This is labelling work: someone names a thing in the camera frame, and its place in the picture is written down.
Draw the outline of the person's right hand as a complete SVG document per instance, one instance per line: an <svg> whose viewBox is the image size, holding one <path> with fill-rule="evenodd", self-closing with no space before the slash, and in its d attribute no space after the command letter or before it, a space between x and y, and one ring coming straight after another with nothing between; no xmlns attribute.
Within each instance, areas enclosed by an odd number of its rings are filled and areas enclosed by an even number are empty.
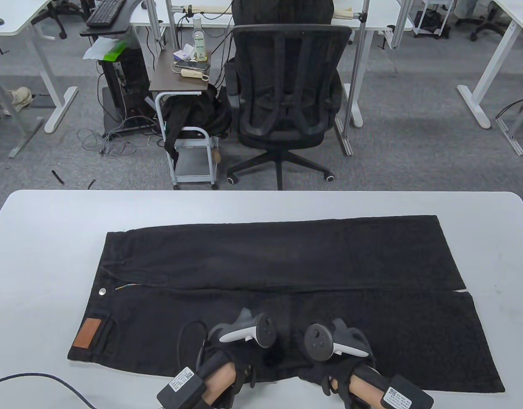
<svg viewBox="0 0 523 409"><path fill-rule="evenodd" d="M310 367L299 370L297 376L301 380L318 384L319 386L330 385L335 380L336 387L332 387L336 392L349 392L351 376L355 368L365 364L372 368L376 367L376 361L372 357L357 357L349 354L332 355L326 361L312 361Z"/></svg>

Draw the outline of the person's left hand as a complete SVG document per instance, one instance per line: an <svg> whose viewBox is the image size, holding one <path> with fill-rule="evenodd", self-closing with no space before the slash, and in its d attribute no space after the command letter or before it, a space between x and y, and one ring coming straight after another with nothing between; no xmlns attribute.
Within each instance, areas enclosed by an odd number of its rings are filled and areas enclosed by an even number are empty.
<svg viewBox="0 0 523 409"><path fill-rule="evenodd" d="M212 374L226 363L233 363L237 372L253 373L273 371L280 366L284 352L279 346L261 347L255 340L221 343L208 341L205 345L199 370Z"/></svg>

